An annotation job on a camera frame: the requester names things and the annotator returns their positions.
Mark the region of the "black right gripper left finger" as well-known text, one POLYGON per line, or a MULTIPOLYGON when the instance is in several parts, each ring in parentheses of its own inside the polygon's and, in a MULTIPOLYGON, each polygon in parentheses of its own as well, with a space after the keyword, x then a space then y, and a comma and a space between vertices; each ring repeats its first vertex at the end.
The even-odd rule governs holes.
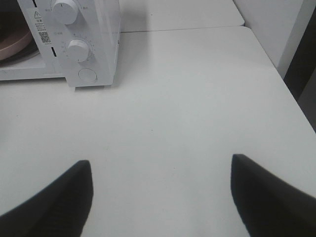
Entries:
POLYGON ((39 193, 0 217, 2 237, 79 237, 94 189, 91 165, 79 160, 39 193))

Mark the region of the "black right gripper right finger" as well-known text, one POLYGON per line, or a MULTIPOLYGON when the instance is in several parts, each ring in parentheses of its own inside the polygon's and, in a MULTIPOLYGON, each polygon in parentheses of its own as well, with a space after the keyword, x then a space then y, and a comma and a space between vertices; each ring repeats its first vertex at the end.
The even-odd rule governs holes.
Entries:
POLYGON ((252 237, 316 235, 316 199, 243 154, 232 157, 231 193, 252 237))

